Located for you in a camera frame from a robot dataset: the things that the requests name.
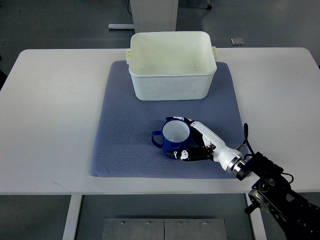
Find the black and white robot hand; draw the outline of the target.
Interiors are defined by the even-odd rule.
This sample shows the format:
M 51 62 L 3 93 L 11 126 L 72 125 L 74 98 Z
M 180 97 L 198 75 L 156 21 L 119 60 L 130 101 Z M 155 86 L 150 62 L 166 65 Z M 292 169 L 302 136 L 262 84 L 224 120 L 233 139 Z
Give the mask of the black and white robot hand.
M 211 160 L 220 163 L 223 170 L 228 173 L 238 174 L 246 164 L 243 154 L 230 148 L 212 130 L 199 121 L 186 117 L 169 116 L 169 120 L 182 120 L 191 128 L 191 139 L 197 144 L 196 147 L 187 147 L 178 151 L 168 151 L 166 155 L 185 162 Z

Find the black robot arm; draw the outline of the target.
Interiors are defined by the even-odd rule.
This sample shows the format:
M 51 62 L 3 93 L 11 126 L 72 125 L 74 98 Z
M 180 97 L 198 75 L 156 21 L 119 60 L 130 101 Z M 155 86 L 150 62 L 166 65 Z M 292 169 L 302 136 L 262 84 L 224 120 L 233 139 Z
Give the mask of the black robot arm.
M 251 204 L 244 210 L 251 214 L 259 208 L 269 212 L 288 240 L 318 240 L 320 238 L 320 208 L 292 190 L 284 169 L 260 152 L 254 152 L 248 141 L 249 127 L 244 126 L 244 144 L 250 153 L 239 160 L 232 171 L 242 181 L 250 173 L 259 177 L 248 196 Z

